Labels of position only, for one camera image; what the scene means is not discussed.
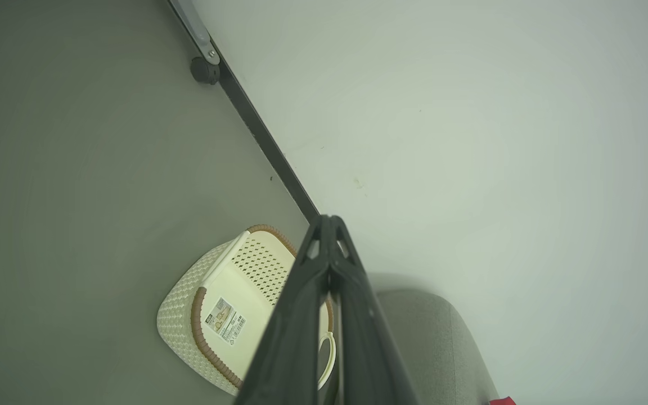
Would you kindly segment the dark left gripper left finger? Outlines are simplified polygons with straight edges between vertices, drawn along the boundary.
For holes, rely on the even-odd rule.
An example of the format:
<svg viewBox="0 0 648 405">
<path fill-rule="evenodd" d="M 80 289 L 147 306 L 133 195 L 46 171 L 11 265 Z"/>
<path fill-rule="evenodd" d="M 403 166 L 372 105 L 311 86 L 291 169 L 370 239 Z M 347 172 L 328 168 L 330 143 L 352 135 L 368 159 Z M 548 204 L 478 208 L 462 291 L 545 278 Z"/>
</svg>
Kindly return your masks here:
<svg viewBox="0 0 648 405">
<path fill-rule="evenodd" d="M 236 404 L 316 404 L 321 305 L 329 294 L 327 216 L 310 224 Z"/>
</svg>

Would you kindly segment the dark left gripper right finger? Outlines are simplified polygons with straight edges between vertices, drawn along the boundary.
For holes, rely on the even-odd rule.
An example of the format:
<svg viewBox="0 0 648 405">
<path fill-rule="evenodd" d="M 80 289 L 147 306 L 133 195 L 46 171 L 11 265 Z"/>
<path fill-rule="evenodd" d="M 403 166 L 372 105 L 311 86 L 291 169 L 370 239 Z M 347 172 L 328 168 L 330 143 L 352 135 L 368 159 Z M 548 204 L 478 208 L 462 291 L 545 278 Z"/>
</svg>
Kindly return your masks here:
<svg viewBox="0 0 648 405">
<path fill-rule="evenodd" d="M 329 287 L 340 309 L 342 404 L 419 404 L 344 220 L 327 217 Z"/>
</svg>

